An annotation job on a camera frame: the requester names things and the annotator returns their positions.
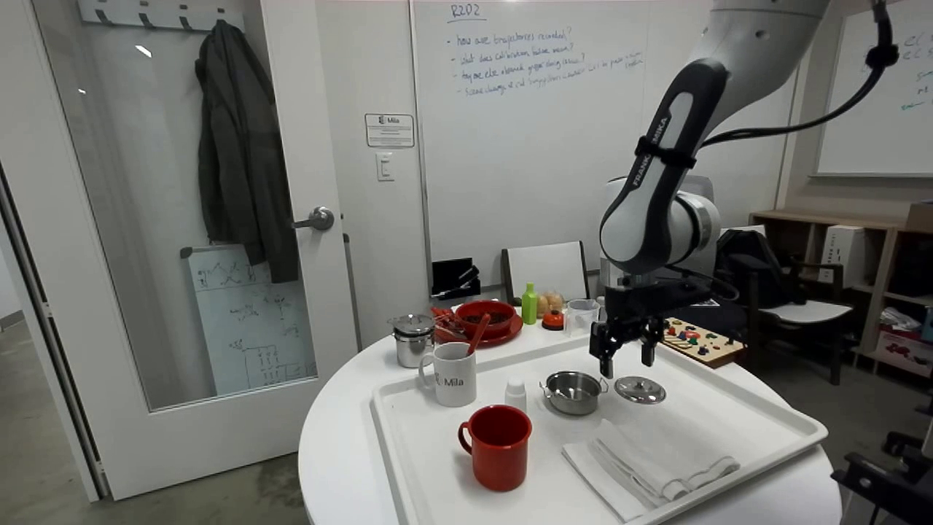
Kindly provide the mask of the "small silver lid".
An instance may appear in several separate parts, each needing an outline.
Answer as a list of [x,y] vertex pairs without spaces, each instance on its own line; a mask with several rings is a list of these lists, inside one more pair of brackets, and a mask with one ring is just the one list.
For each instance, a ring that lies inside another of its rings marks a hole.
[[633,403],[656,405],[663,402],[667,392],[660,383],[643,376],[626,376],[614,382],[617,395]]

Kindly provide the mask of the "wooden board with coloured pieces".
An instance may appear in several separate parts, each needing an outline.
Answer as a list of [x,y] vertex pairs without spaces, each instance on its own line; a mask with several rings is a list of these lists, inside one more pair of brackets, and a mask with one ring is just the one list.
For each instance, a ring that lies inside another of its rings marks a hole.
[[746,346],[734,337],[677,318],[664,320],[662,343],[713,369],[736,362],[746,352]]

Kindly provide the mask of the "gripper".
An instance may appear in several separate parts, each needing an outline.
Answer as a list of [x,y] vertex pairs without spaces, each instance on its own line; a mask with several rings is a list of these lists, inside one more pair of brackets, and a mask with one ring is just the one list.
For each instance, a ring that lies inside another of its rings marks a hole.
[[693,281],[660,281],[633,288],[609,287],[604,290],[606,322],[590,326],[589,353],[597,359],[603,378],[615,376],[614,356],[621,348],[616,324],[641,322],[641,362],[651,367],[655,348],[663,342],[670,312],[702,303],[712,297],[710,286]]

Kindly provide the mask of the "small whiteboard with drawings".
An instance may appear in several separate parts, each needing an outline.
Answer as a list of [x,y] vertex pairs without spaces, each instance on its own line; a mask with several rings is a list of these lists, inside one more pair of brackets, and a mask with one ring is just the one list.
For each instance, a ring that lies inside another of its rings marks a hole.
[[316,378],[318,367],[301,279],[271,281],[240,245],[186,246],[201,333],[219,396]]

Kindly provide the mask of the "framed whiteboard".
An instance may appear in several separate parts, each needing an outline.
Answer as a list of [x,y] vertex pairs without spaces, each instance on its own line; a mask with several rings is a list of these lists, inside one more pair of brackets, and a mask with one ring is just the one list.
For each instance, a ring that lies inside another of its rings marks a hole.
[[899,60],[821,128],[820,177],[933,177],[933,0],[889,4]]

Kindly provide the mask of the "wall sign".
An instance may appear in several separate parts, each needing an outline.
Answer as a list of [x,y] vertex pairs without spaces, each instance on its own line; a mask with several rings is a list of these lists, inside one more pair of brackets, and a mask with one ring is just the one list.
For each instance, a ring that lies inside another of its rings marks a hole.
[[366,113],[364,133],[368,147],[409,149],[415,146],[414,116],[407,114]]

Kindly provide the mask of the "clear measuring cup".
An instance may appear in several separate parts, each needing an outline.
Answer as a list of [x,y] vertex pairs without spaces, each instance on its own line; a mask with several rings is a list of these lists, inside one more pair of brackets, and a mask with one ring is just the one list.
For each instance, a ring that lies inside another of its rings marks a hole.
[[593,323],[602,312],[602,306],[593,299],[574,299],[564,309],[563,334],[569,337],[589,335]]

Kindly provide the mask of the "folded white cloth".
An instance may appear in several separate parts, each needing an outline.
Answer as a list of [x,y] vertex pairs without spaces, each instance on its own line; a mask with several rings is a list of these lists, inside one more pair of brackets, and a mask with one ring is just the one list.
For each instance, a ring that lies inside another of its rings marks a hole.
[[630,523],[740,470],[735,456],[673,421],[602,419],[563,458],[621,523]]

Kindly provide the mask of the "small open silver pot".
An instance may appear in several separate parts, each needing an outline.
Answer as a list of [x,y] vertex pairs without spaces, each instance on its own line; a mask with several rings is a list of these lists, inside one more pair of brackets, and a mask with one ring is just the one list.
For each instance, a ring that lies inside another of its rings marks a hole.
[[609,391],[609,382],[579,371],[558,371],[539,382],[551,408],[569,416],[586,416],[596,412],[599,398]]

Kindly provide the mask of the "white glass door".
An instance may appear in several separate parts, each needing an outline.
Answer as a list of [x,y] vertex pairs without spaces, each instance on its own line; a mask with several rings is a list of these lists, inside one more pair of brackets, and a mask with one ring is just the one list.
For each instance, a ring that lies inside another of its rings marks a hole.
[[83,23],[77,0],[0,0],[0,192],[28,295],[95,479],[120,501],[299,451],[313,403],[356,355],[316,0],[242,9],[276,94],[316,378],[219,396],[186,246],[201,216],[209,32]]

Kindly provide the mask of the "black chair with white seat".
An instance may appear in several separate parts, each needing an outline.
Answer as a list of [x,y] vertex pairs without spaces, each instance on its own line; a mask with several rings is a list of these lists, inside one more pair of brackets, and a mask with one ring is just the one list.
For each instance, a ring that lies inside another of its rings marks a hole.
[[[826,271],[831,276],[831,300],[820,301],[810,299],[806,295],[803,270],[814,269]],[[760,309],[757,305],[740,306],[746,314],[746,329],[744,329],[744,345],[747,363],[759,365],[764,356],[766,343],[783,341],[792,343],[804,341],[810,343],[827,343],[829,348],[829,364],[827,365],[827,381],[830,385],[839,386],[842,383],[842,358],[844,353],[842,329],[844,319],[853,312],[853,306],[840,302],[842,296],[842,266],[821,265],[821,263],[803,262],[791,259],[789,272],[794,286],[805,296],[805,303],[790,303],[790,305]]]

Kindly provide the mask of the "chair with white back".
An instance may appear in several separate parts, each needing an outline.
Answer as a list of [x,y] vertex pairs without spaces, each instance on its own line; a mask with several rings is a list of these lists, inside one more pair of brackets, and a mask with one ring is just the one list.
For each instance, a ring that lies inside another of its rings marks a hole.
[[501,279],[504,301],[514,306],[528,282],[540,295],[556,292],[566,300],[592,296],[581,241],[501,249]]

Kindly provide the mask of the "white box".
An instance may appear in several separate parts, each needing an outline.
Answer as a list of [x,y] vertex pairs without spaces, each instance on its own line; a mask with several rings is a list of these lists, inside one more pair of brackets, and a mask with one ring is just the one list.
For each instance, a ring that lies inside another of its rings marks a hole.
[[865,241],[863,227],[837,224],[827,228],[820,263],[842,266],[844,289],[865,283]]

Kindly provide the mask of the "white plastic tray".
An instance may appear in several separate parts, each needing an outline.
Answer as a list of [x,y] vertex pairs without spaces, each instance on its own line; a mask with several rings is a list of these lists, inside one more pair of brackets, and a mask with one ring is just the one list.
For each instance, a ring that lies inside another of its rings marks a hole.
[[[673,421],[677,438],[727,453],[740,463],[737,472],[634,519],[632,525],[672,522],[674,516],[810,451],[829,434],[810,416],[669,349],[657,350],[649,369],[640,366],[636,349],[623,349],[615,365],[621,376],[643,373],[656,380],[666,388],[666,399],[637,405],[607,392],[593,414],[558,414],[547,405],[539,383],[558,371],[598,375],[586,339],[563,336],[516,352],[487,351],[477,365],[477,398],[463,408],[444,408],[416,376],[377,386],[371,411],[400,524],[621,525],[562,455],[564,445],[591,438],[602,421],[625,426]],[[528,389],[527,413],[533,424],[528,475],[514,491],[495,492],[476,481],[457,432],[477,410],[503,402],[510,378],[522,378]]]

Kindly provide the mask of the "black backpack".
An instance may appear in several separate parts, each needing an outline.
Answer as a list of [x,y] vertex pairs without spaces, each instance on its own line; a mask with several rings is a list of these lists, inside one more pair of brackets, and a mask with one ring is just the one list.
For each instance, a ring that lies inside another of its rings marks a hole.
[[760,309],[805,303],[774,254],[766,237],[757,230],[729,229],[717,240],[714,276],[738,290],[736,303]]

